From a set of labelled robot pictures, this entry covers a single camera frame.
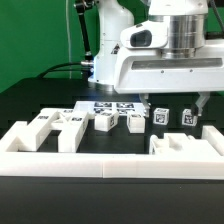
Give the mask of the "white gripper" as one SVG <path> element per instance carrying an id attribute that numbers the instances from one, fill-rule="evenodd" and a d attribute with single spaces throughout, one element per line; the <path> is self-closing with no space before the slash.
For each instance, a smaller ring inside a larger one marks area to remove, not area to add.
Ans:
<path id="1" fill-rule="evenodd" d="M 201 116 L 212 91 L 224 90 L 224 38 L 207 40 L 204 24 L 190 21 L 146 21 L 121 33 L 114 88 L 140 94 L 150 116 L 148 94 L 199 92 L 195 105 Z"/>

